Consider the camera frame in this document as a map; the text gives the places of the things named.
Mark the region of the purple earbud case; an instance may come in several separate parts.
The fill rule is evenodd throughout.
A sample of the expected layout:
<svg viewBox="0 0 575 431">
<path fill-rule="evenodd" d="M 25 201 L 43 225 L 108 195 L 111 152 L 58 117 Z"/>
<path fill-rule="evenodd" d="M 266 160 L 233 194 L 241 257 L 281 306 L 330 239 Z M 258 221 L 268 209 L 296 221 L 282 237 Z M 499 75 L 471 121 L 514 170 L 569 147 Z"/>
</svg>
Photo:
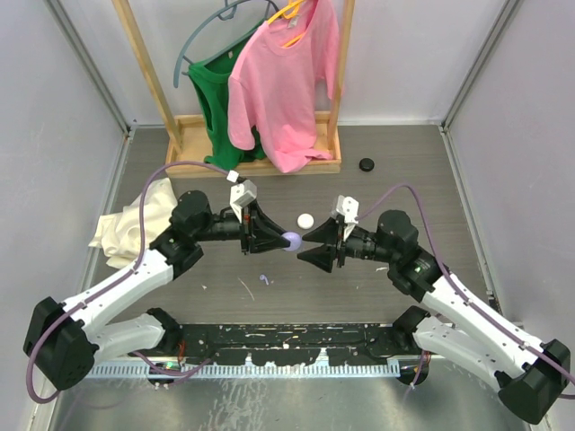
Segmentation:
<svg viewBox="0 0 575 431">
<path fill-rule="evenodd" d="M 297 251 L 302 246 L 302 237 L 295 232 L 285 232 L 282 237 L 289 242 L 289 245 L 284 248 L 284 251 Z"/>
</svg>

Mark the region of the white earbud case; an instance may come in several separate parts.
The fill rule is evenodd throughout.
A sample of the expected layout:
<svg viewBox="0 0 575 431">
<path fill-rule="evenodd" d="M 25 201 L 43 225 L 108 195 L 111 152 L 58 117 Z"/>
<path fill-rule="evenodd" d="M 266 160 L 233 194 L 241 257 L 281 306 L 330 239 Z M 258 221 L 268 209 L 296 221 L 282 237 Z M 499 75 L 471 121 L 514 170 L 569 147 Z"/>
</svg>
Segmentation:
<svg viewBox="0 0 575 431">
<path fill-rule="evenodd" d="M 302 230 L 310 230 L 314 226 L 314 217 L 311 214 L 303 213 L 297 217 L 297 226 Z"/>
</svg>

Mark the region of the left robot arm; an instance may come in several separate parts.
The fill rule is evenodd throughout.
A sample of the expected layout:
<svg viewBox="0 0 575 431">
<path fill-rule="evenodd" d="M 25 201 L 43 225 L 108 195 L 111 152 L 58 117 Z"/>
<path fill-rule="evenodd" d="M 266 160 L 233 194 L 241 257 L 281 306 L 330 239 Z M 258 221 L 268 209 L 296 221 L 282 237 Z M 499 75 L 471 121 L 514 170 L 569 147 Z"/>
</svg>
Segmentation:
<svg viewBox="0 0 575 431">
<path fill-rule="evenodd" d="M 167 312 L 153 308 L 121 323 L 113 318 L 156 288 L 170 284 L 203 256 L 202 242 L 237 241 L 244 254 L 289 247 L 284 229 L 261 210 L 254 192 L 236 185 L 233 203 L 214 213 L 199 190 L 181 195 L 168 227 L 136 259 L 89 290 L 57 302 L 48 296 L 33 309 L 23 351 L 26 383 L 39 369 L 57 391 L 81 382 L 102 361 L 153 349 L 169 356 L 181 329 Z"/>
</svg>

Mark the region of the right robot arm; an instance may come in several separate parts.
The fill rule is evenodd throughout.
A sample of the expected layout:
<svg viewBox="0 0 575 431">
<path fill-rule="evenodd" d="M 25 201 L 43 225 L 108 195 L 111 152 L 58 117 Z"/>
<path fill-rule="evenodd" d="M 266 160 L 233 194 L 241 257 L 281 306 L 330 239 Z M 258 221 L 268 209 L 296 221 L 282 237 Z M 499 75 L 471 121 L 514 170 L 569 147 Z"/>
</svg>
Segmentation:
<svg viewBox="0 0 575 431">
<path fill-rule="evenodd" d="M 394 323 L 398 349 L 443 356 L 490 386 L 516 417 L 540 423 L 568 384 L 570 350 L 557 339 L 543 342 L 493 310 L 418 238 L 400 210 L 380 215 L 373 233 L 346 226 L 337 215 L 305 235 L 316 246 L 297 257 L 325 272 L 347 258 L 384 262 L 393 286 L 417 301 Z"/>
</svg>

